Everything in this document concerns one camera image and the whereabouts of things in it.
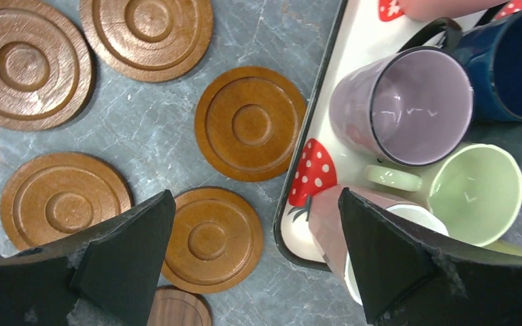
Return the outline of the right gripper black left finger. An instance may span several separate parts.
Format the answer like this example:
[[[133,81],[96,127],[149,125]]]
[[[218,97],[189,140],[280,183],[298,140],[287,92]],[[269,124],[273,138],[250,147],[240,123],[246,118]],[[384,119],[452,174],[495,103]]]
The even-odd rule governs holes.
[[[175,217],[165,190],[70,236],[0,256],[0,325],[145,325]]]

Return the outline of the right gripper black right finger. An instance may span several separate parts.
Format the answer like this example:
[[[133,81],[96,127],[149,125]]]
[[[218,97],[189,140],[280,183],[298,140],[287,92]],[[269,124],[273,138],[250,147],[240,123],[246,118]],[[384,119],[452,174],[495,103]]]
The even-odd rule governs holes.
[[[522,325],[522,256],[434,232],[345,188],[341,224],[372,325]]]

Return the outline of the dark walnut coaster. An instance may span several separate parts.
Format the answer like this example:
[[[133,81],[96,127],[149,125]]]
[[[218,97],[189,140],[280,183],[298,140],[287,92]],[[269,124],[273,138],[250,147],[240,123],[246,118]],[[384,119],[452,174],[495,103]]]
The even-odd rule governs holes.
[[[212,326],[213,317],[206,300],[173,286],[157,288],[147,325]]]

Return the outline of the brown grooved wooden coaster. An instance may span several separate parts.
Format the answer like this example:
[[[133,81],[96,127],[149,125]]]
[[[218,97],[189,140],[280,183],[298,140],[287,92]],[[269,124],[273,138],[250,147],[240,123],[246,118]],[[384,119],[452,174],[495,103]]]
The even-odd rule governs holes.
[[[215,78],[196,106],[194,133],[208,163],[238,181],[283,174],[292,160],[306,113],[295,84],[259,66]]]
[[[0,1],[0,127],[47,130],[75,118],[94,87],[82,33],[43,1]]]
[[[133,206],[121,173],[79,152],[57,152],[24,163],[1,194],[3,229],[19,250],[59,240]]]
[[[245,280],[262,255],[260,218],[243,197],[198,187],[175,197],[176,212],[161,274],[191,293],[226,291]]]
[[[213,34],[210,1],[80,1],[82,28],[95,54],[142,82],[165,82],[192,70]]]

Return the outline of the white strawberry print tray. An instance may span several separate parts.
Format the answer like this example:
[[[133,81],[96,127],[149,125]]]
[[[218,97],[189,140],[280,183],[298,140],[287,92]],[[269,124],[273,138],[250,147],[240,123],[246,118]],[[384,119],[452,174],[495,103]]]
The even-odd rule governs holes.
[[[335,174],[324,181],[327,186],[372,185],[360,173],[374,156],[348,148],[333,133],[328,111],[334,87],[348,73],[396,53],[422,26],[403,16],[396,1],[340,4],[273,222],[275,243],[293,264],[329,271],[309,231],[305,204],[315,186],[300,181],[306,161],[323,151]]]

